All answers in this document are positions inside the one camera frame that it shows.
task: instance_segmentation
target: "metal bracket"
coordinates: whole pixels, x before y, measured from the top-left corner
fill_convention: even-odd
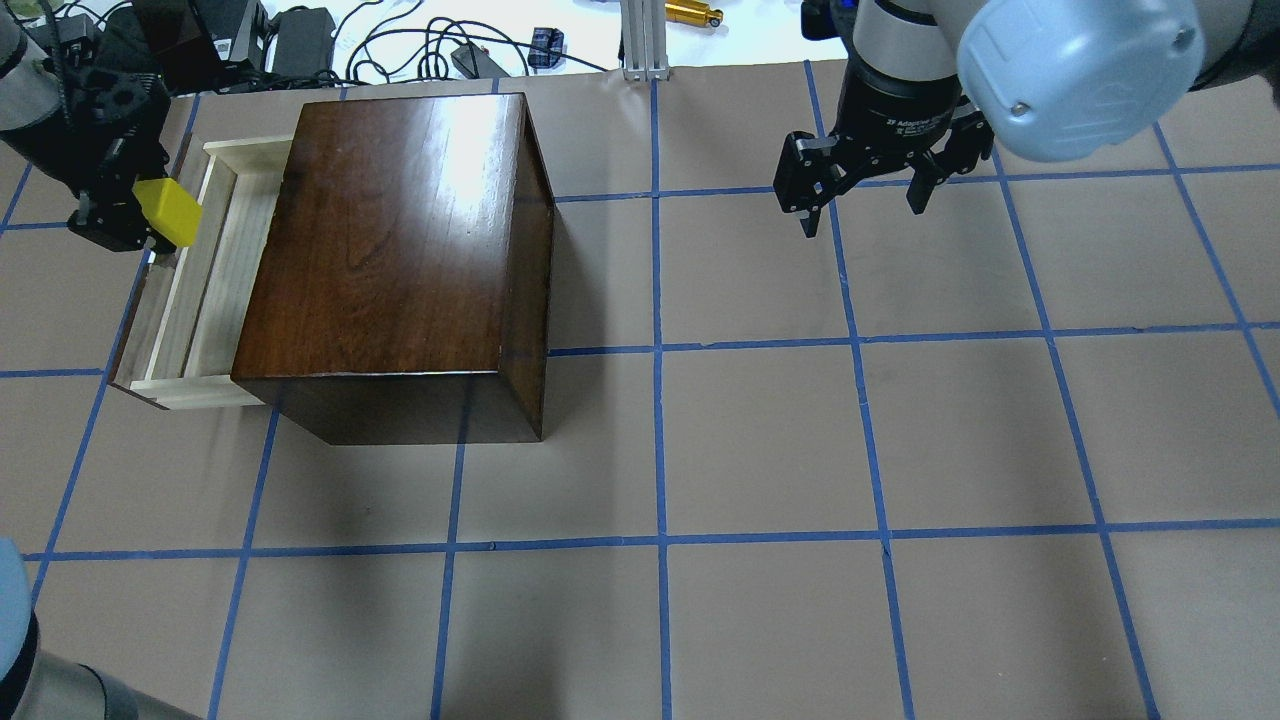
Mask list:
[[[622,74],[630,81],[667,79],[667,6],[662,0],[622,0]]]

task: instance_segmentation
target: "box top surface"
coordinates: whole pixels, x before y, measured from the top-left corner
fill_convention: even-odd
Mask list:
[[[303,108],[236,378],[498,368],[521,95]]]

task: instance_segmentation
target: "yellow sponge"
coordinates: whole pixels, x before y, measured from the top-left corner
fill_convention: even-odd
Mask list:
[[[191,247],[200,229],[200,202],[173,178],[138,181],[133,196],[142,204],[142,215],[178,247]]]

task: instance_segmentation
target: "brown wooden box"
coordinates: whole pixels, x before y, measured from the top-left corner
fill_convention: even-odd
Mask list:
[[[522,95],[311,104],[204,150],[201,241],[148,272],[114,384],[334,445],[541,437],[553,200]]]

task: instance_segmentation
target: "light blue cap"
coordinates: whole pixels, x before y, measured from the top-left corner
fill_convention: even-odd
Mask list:
[[[9,538],[0,538],[0,678],[9,674],[31,625],[31,589],[22,553]]]
[[[1199,74],[1203,35],[1194,0],[991,0],[956,64],[1005,146],[1075,160],[1169,111]]]

